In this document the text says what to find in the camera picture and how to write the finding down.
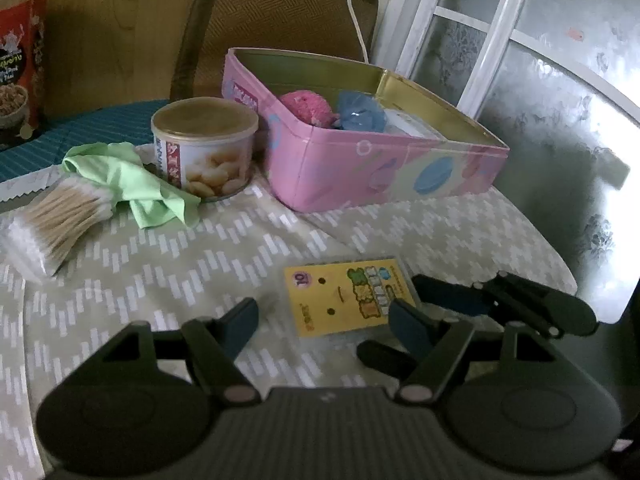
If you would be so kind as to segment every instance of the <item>white cable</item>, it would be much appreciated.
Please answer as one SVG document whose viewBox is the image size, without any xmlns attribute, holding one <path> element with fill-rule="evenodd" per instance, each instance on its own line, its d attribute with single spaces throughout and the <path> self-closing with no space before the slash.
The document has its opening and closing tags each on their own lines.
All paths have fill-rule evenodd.
<svg viewBox="0 0 640 480">
<path fill-rule="evenodd" d="M 367 55 L 367 47 L 364 45 L 364 40 L 362 39 L 362 32 L 360 30 L 360 25 L 358 24 L 358 19 L 356 18 L 356 13 L 353 10 L 353 4 L 351 3 L 351 0 L 347 0 L 347 6 L 349 7 L 351 20 L 353 21 L 353 26 L 356 28 L 356 34 L 358 35 L 358 40 L 360 41 L 360 48 L 362 49 L 362 57 L 364 58 L 364 62 L 368 64 L 369 56 Z"/>
</svg>

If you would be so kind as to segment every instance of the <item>plastic wrapper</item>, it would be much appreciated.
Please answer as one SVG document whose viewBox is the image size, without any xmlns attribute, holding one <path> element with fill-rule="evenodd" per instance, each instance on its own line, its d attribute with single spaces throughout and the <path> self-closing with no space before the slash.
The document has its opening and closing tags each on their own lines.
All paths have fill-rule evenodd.
<svg viewBox="0 0 640 480">
<path fill-rule="evenodd" d="M 66 260 L 89 227 L 113 214 L 108 188 L 64 176 L 29 205 L 13 212 L 0 233 L 9 263 L 25 280 L 42 283 Z"/>
<path fill-rule="evenodd" d="M 342 90 L 338 95 L 338 114 L 343 130 L 377 132 L 385 130 L 385 113 L 376 99 L 363 92 Z"/>
<path fill-rule="evenodd" d="M 418 139 L 447 140 L 438 130 L 425 123 L 420 117 L 408 114 L 402 110 L 385 108 L 385 133 L 392 135 L 408 135 Z"/>
</svg>

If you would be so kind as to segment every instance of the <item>window frame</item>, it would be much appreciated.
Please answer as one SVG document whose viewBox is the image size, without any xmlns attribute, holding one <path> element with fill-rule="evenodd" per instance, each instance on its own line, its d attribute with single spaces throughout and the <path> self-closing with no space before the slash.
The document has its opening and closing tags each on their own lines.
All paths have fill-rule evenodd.
<svg viewBox="0 0 640 480">
<path fill-rule="evenodd" d="M 456 107 L 469 117 L 478 116 L 500 67 L 504 52 L 509 42 L 514 41 L 570 72 L 640 124 L 640 107 L 615 86 L 571 55 L 552 49 L 515 29 L 524 0 L 500 0 L 491 23 L 440 7 L 438 1 L 420 0 L 417 9 L 413 9 L 409 0 L 389 0 L 374 45 L 373 63 L 410 78 L 433 17 L 440 16 L 486 33 L 478 60 L 456 104 Z M 405 37 L 400 38 L 400 41 L 404 40 L 404 45 L 400 52 L 393 52 L 390 45 L 393 41 L 398 41 L 397 24 L 402 20 L 411 19 L 412 14 L 411 26 Z"/>
</svg>

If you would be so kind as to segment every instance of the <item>pink tin box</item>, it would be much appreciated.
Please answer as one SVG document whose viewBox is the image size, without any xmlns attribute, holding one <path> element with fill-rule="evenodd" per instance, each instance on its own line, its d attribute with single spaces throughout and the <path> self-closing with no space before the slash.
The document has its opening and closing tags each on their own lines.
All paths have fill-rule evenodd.
<svg viewBox="0 0 640 480">
<path fill-rule="evenodd" d="M 386 108 L 420 117 L 446 140 L 329 130 L 298 120 L 276 96 L 309 89 L 334 107 L 340 90 L 375 95 Z M 258 112 L 274 194 L 317 212 L 396 200 L 482 193 L 509 148 L 437 95 L 383 68 L 337 57 L 232 48 L 223 96 Z"/>
</svg>

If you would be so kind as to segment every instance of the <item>food can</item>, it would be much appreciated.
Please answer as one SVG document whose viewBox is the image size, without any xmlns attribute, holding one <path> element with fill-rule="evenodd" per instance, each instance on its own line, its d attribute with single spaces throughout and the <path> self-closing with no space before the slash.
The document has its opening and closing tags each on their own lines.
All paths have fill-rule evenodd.
<svg viewBox="0 0 640 480">
<path fill-rule="evenodd" d="M 151 117 L 158 176 L 204 200 L 226 198 L 251 177 L 258 115 L 215 97 L 170 103 Z"/>
</svg>

